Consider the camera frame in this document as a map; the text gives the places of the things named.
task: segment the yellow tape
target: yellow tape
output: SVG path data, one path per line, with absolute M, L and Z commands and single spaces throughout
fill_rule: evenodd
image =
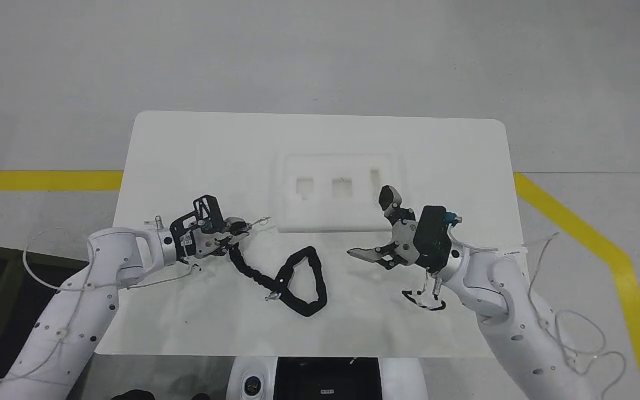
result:
M 119 190 L 122 174 L 122 171 L 0 171 L 0 190 Z M 640 288 L 629 256 L 524 175 L 515 173 L 514 180 L 520 197 L 609 265 L 640 365 Z
M 520 173 L 513 177 L 520 197 L 609 265 L 636 362 L 640 365 L 640 288 L 631 258 L 527 177 Z
M 0 171 L 0 190 L 120 190 L 122 171 Z

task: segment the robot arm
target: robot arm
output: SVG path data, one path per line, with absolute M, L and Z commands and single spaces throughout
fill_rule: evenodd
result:
M 473 253 L 452 243 L 449 229 L 462 220 L 444 207 L 424 207 L 416 223 L 413 211 L 400 207 L 402 198 L 391 186 L 382 188 L 379 203 L 392 224 L 391 242 L 374 249 L 351 249 L 350 255 L 387 269 L 414 263 L 425 268 L 436 279 L 436 298 L 444 285 L 476 313 L 480 332 L 496 359 L 529 399 L 599 398 L 586 377 L 567 366 L 555 315 L 544 299 L 529 292 L 513 256 Z M 573 347 L 566 333 L 561 336 Z
M 166 229 L 109 228 L 89 236 L 89 265 L 67 279 L 36 322 L 9 373 L 0 399 L 65 399 L 118 311 L 118 289 L 187 256 L 222 255 L 249 235 L 240 218 L 222 220 L 215 197 L 194 201 L 195 211 Z M 145 268 L 136 239 L 149 246 Z

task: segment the white cable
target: white cable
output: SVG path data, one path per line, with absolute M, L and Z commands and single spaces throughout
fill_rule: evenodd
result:
M 31 267 L 29 266 L 29 263 L 27 262 L 27 251 L 29 249 L 29 246 L 42 234 L 52 231 L 52 230 L 56 230 L 56 229 L 62 229 L 64 230 L 64 228 L 62 227 L 55 227 L 55 228 L 51 228 L 51 229 L 45 229 L 43 231 L 38 232 L 37 234 L 35 234 L 34 236 L 31 237 L 31 239 L 29 239 L 29 241 L 27 242 L 27 245 L 24 247 L 24 250 L 22 251 L 22 265 L 24 266 L 24 269 L 29 273 L 29 275 L 31 275 L 31 277 L 33 279 L 36 280 L 36 282 L 38 282 L 39 284 L 41 284 L 42 286 L 48 287 L 49 289 L 53 289 L 53 290 L 60 290 L 60 291 L 64 291 L 64 292 L 82 292 L 84 291 L 84 285 L 82 286 L 82 288 L 79 289 L 69 289 L 69 288 L 63 288 L 63 287 L 58 287 L 58 286 L 54 286 L 48 282 L 43 281 L 42 279 L 40 279 L 36 274 L 33 273 L 33 271 L 31 270 Z M 93 256 L 95 255 L 95 252 L 93 251 L 93 245 L 91 245 L 91 242 L 89 242 L 89 245 L 91 246 L 91 253 L 92 253 L 92 257 L 91 260 L 93 260 Z
M 602 329 L 595 322 L 593 322 L 591 319 L 589 319 L 588 317 L 584 316 L 583 314 L 580 314 L 577 311 L 559 310 L 559 311 L 556 312 L 555 318 L 554 318 L 555 325 L 556 325 L 555 326 L 555 333 L 557 335 L 557 338 L 556 338 L 549 331 L 548 325 L 545 323 L 546 321 L 540 315 L 540 312 L 538 311 L 538 308 L 536 307 L 536 305 L 533 302 L 533 299 L 531 298 L 531 292 L 533 291 L 533 284 L 535 283 L 536 278 L 538 277 L 538 273 L 540 272 L 540 266 L 542 265 L 542 258 L 544 256 L 546 250 L 547 250 L 547 247 L 549 246 L 551 241 L 558 236 L 558 234 L 559 234 L 559 232 L 556 232 L 553 235 L 551 235 L 551 236 L 549 236 L 548 238 L 545 239 L 545 244 L 542 247 L 542 251 L 540 252 L 540 256 L 538 257 L 538 262 L 536 263 L 533 275 L 531 277 L 531 283 L 529 284 L 529 290 L 527 292 L 527 296 L 529 298 L 529 303 L 531 303 L 531 306 L 533 307 L 533 310 L 534 310 L 534 312 L 536 314 L 536 320 L 538 321 L 538 325 L 560 347 L 560 349 L 562 350 L 562 354 L 564 355 L 565 364 L 567 365 L 567 367 L 569 367 L 571 370 L 573 370 L 576 374 L 581 375 L 581 376 L 584 376 L 584 375 L 588 374 L 589 370 L 591 369 L 593 364 L 597 360 L 602 359 L 604 357 L 608 357 L 608 356 L 611 356 L 611 355 L 617 355 L 617 356 L 620 357 L 620 359 L 622 360 L 622 369 L 620 370 L 620 374 L 615 379 L 613 379 L 607 385 L 607 387 L 604 388 L 604 390 L 602 392 L 600 392 L 600 398 L 604 399 L 604 395 L 607 393 L 607 391 L 609 389 L 611 389 L 615 384 L 617 384 L 620 381 L 620 379 L 622 379 L 622 377 L 624 376 L 624 374 L 625 374 L 625 372 L 627 370 L 627 358 L 624 356 L 624 354 L 620 353 L 619 351 L 606 351 L 605 352 L 604 350 L 607 347 L 607 338 L 606 338 L 604 332 L 602 331 Z M 562 334 L 561 334 L 561 331 L 560 331 L 560 315 L 562 315 L 562 314 L 573 314 L 573 315 L 576 315 L 576 316 L 582 318 L 583 320 L 587 321 L 591 326 L 595 327 L 596 330 L 598 331 L 598 333 L 600 334 L 601 341 L 602 341 L 601 345 L 598 347 L 598 349 L 597 350 L 586 351 L 586 350 L 574 349 L 574 348 L 572 348 L 570 346 L 567 346 L 562 341 Z M 587 367 L 585 368 L 584 371 L 579 371 L 576 367 L 574 367 L 572 365 L 571 357 L 567 353 L 567 350 L 573 352 L 576 356 L 585 355 L 585 356 L 590 356 L 591 357 L 591 360 L 589 360 L 589 362 L 587 363 Z
M 51 285 L 45 281 L 43 281 L 42 279 L 38 278 L 33 271 L 31 271 L 31 268 L 29 268 L 29 263 L 27 263 L 27 248 L 29 247 L 29 244 L 31 244 L 31 242 L 33 242 L 37 237 L 39 237 L 40 235 L 42 235 L 45 232 L 49 232 L 55 229 L 64 229 L 61 227 L 55 227 L 52 229 L 46 229 L 44 231 L 39 232 L 38 234 L 36 234 L 35 236 L 33 236 L 29 242 L 27 243 L 27 245 L 24 248 L 24 251 L 22 252 L 22 265 L 24 266 L 24 268 L 27 270 L 27 272 L 29 272 L 29 275 L 31 275 L 31 277 L 33 277 L 33 279 L 35 279 L 38 283 L 42 284 L 43 286 L 46 286 L 48 288 L 54 289 L 54 290 L 64 290 L 64 291 L 68 291 L 68 292 L 80 292 L 80 295 L 78 296 L 78 301 L 76 302 L 76 305 L 73 308 L 73 312 L 71 313 L 71 317 L 69 318 L 69 321 L 67 322 L 67 324 L 64 327 L 64 330 L 66 332 L 69 331 L 69 327 L 71 326 L 71 323 L 73 322 L 74 318 L 76 317 L 76 314 L 78 312 L 78 308 L 80 308 L 80 301 L 82 300 L 82 296 L 84 295 L 84 287 L 87 284 L 87 281 L 89 280 L 89 275 L 91 274 L 91 270 L 93 269 L 93 259 L 95 256 L 95 251 L 93 249 L 93 245 L 91 245 L 91 242 L 89 242 L 89 245 L 91 247 L 91 253 L 93 254 L 91 257 L 91 262 L 88 265 L 88 270 L 87 270 L 87 274 L 84 277 L 84 282 L 82 284 L 82 289 L 67 289 L 67 288 L 60 288 L 60 287 L 56 287 L 54 285 Z M 7 378 L 6 376 L 2 379 L 0 379 L 0 383 L 2 382 L 7 382 L 7 381 L 13 381 L 16 379 L 29 379 L 29 376 L 31 374 L 34 374 L 35 372 L 37 372 L 40 368 L 42 368 L 47 362 L 49 362 L 49 360 L 51 359 L 51 357 L 53 357 L 53 355 L 55 354 L 56 350 L 58 350 L 58 347 L 60 347 L 60 345 L 62 344 L 64 340 L 64 337 L 60 338 L 57 342 L 56 345 L 53 347 L 53 349 L 51 350 L 51 353 L 49 353 L 49 355 L 47 356 L 47 358 L 44 359 L 44 361 L 42 361 L 40 364 L 38 364 L 38 366 L 36 366 L 35 368 L 31 369 L 29 372 L 22 374 L 22 375 L 17 375 L 17 376 L 12 376 Z
M 449 227 L 447 228 L 447 234 L 449 235 L 449 238 L 451 239 L 451 241 L 459 246 L 463 246 L 463 247 L 468 247 L 470 250 L 472 250 L 472 252 L 475 253 L 482 253 L 482 252 L 492 252 L 492 251 L 499 251 L 500 249 L 497 247 L 477 247 L 477 246 L 472 246 L 469 243 L 465 243 L 459 239 L 457 239 L 454 235 L 453 235 L 453 226 L 449 225 Z M 552 239 L 555 235 L 557 235 L 558 232 L 549 235 L 547 237 L 541 238 L 541 239 L 534 239 L 531 240 L 529 242 L 524 242 L 521 246 L 522 247 L 530 247 L 530 246 L 535 246 L 538 243 L 542 243 L 542 242 L 547 242 L 548 240 Z
M 499 249 L 497 247 L 476 247 L 476 246 L 472 246 L 469 243 L 465 243 L 461 240 L 456 239 L 456 237 L 453 235 L 453 225 L 449 225 L 449 227 L 447 228 L 447 234 L 449 235 L 449 238 L 451 239 L 451 241 L 459 246 L 463 246 L 463 247 L 468 247 L 470 250 L 473 250 L 475 252 L 485 252 L 485 251 L 498 251 Z

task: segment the white table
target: white table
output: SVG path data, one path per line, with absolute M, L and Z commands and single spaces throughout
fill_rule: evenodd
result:
M 446 206 L 464 218 L 456 228 L 459 238 L 478 246 L 522 243 L 509 148 L 498 121 L 144 112 L 134 125 L 114 225 L 140 228 L 157 214 L 169 223 L 206 193 L 218 198 L 225 217 L 276 216 L 245 243 L 248 264 L 273 277 L 291 253 L 313 245 L 323 262 L 329 302 L 304 318 L 279 301 L 266 302 L 268 291 L 226 257 L 208 258 L 200 263 L 202 271 L 180 281 L 120 291 L 120 311 L 98 353 L 491 356 L 475 316 L 447 289 L 443 312 L 403 299 L 401 290 L 422 286 L 424 270 L 387 272 L 345 252 L 384 244 L 389 232 L 279 232 L 290 190 L 284 181 L 297 173 L 288 169 L 300 168 L 301 155 L 320 154 L 340 160 L 354 155 L 355 164 L 362 155 L 382 156 L 391 171 L 382 175 L 402 188 L 404 207 L 419 212 L 425 204 Z M 366 189 L 358 189 L 361 178 L 353 179 L 355 198 Z M 316 187 L 322 192 L 329 186 Z M 349 219 L 333 228 L 357 229 L 361 223 Z M 149 280 L 177 276 L 184 268 L 167 268 Z M 312 288 L 310 269 L 298 267 L 293 291 L 308 298 Z

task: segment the rectangular cutout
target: rectangular cutout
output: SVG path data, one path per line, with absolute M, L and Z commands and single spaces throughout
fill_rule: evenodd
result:
M 296 180 L 296 193 L 302 200 L 307 200 L 313 194 L 313 178 L 300 177 Z
M 370 172 L 371 172 L 371 191 L 373 192 L 373 201 L 378 203 L 380 189 L 382 189 L 382 179 L 380 178 L 380 170 L 377 168 L 372 168 Z
M 334 199 L 350 199 L 353 197 L 353 183 L 351 178 L 333 178 L 331 181 L 331 193 Z

